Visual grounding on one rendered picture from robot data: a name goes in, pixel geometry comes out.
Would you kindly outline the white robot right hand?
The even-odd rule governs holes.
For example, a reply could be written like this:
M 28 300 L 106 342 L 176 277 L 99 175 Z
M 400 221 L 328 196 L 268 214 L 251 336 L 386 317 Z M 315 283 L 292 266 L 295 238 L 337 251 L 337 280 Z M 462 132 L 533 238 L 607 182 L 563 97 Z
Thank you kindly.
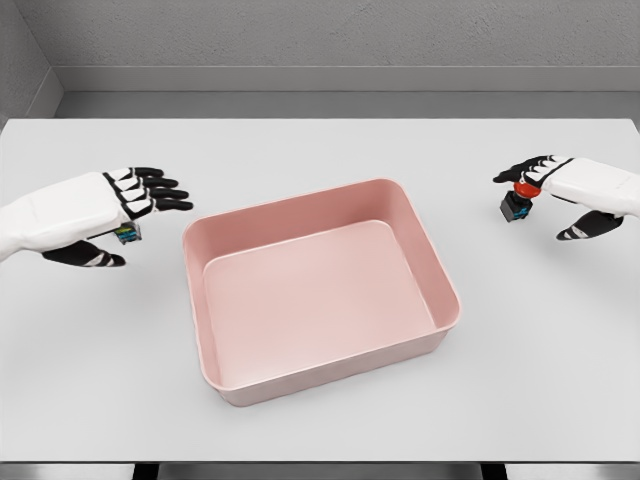
M 640 174 L 581 157 L 542 155 L 500 172 L 495 183 L 527 185 L 589 211 L 556 235 L 560 241 L 590 239 L 640 219 Z

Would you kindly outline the red button industrial switch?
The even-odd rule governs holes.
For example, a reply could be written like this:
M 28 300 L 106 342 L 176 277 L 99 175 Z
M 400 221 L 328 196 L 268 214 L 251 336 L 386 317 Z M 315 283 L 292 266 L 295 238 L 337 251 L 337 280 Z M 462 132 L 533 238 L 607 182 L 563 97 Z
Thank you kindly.
M 524 182 L 515 182 L 501 201 L 500 211 L 507 222 L 524 219 L 533 208 L 532 199 L 542 190 Z

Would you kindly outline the small blue green switch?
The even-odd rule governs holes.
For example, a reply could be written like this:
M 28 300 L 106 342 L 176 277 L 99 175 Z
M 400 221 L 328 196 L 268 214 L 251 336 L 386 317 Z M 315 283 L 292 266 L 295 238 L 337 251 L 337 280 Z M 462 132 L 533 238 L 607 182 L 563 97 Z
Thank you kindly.
M 140 227 L 136 222 L 127 222 L 115 229 L 113 233 L 123 245 L 142 239 Z

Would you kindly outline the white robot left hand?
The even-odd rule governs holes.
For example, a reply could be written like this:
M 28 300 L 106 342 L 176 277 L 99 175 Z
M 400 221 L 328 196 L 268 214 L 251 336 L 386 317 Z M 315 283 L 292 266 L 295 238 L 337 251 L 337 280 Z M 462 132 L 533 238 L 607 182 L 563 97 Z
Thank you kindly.
M 193 203 L 161 169 L 126 167 L 90 172 L 39 189 L 26 197 L 21 215 L 23 247 L 45 259 L 77 267 L 122 267 L 125 259 L 90 240 L 125 229 L 163 211 L 189 211 Z

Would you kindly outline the pink plastic basket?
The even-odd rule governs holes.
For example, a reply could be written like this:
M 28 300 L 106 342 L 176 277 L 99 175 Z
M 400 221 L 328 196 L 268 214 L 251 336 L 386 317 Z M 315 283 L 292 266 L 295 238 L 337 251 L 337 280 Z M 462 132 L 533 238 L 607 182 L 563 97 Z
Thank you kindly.
M 389 179 L 199 218 L 183 252 L 201 372 L 237 407 L 428 354 L 461 313 Z

